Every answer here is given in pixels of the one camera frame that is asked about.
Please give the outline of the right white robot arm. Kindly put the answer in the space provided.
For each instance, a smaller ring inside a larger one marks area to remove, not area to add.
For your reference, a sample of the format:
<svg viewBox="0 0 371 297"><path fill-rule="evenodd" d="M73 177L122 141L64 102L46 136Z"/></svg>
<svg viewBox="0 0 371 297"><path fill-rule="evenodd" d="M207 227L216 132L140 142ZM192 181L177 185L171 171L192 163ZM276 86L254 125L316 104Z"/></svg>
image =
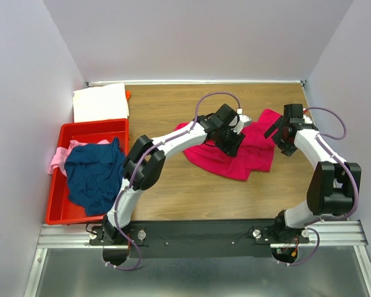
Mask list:
<svg viewBox="0 0 371 297"><path fill-rule="evenodd" d="M314 168L305 201L280 211L263 232L279 243L292 240L321 220L348 219L359 202L361 167L339 156L306 112L302 104L285 105L283 115L264 134L287 157L300 150Z"/></svg>

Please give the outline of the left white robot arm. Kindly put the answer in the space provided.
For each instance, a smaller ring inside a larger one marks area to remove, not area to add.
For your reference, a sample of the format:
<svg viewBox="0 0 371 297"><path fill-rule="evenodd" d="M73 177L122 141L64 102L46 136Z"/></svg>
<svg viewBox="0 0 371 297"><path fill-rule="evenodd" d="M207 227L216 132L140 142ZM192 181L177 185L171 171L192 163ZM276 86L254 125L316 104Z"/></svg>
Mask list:
<svg viewBox="0 0 371 297"><path fill-rule="evenodd" d="M111 244L119 244L130 223L132 212L144 191L159 180L165 162L177 153L198 145L213 144L229 157L236 157L245 138L243 128L251 118L223 104L207 116L193 121L161 137L139 137L123 163L123 179L119 194L102 221L103 236Z"/></svg>

